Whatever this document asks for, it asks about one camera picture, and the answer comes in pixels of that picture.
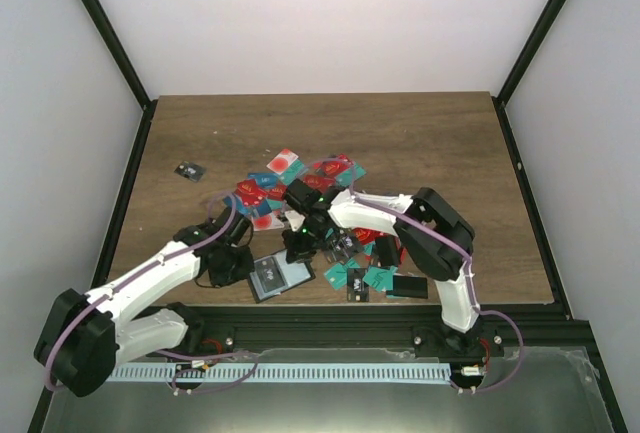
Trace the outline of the black leather card holder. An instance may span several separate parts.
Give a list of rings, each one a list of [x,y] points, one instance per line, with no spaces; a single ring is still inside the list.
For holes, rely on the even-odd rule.
[[[288,263],[286,255],[286,250],[280,250],[254,261],[248,284],[256,303],[280,296],[316,277],[309,261]]]

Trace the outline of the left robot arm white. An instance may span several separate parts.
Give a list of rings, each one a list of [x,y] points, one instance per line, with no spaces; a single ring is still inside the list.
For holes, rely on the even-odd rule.
[[[244,236],[252,221],[228,207],[216,220],[185,227],[155,255],[121,277],[85,293],[54,300],[34,349],[50,392],[78,397],[101,387],[122,364],[157,353],[191,360],[203,348],[204,322],[189,307],[171,303],[144,310],[177,286],[207,275],[212,288],[245,279],[253,267]]]

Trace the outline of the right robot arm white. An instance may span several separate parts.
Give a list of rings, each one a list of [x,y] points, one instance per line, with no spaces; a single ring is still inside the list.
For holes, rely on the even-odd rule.
[[[435,190],[384,196],[331,186],[320,192],[296,179],[283,200],[301,219],[282,234],[287,262],[313,258],[329,230],[360,228],[396,238],[436,285],[447,349],[465,356],[479,345],[479,306],[468,276],[475,232]]]

